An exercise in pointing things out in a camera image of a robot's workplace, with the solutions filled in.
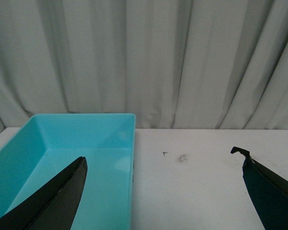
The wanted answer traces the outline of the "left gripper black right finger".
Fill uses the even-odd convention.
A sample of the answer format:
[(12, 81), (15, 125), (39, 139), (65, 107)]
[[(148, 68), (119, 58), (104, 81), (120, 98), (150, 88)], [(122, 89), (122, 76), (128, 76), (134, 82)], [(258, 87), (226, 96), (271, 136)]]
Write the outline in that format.
[(288, 230), (288, 181), (250, 156), (248, 150), (233, 147), (230, 153), (245, 157), (243, 179), (266, 230)]

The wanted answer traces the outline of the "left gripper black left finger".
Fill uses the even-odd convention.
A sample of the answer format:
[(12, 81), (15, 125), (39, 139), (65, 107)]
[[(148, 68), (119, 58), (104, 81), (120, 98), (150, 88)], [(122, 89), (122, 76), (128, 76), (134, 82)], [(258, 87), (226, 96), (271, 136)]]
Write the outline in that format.
[(0, 218), (0, 230), (70, 230), (87, 176), (79, 157)]

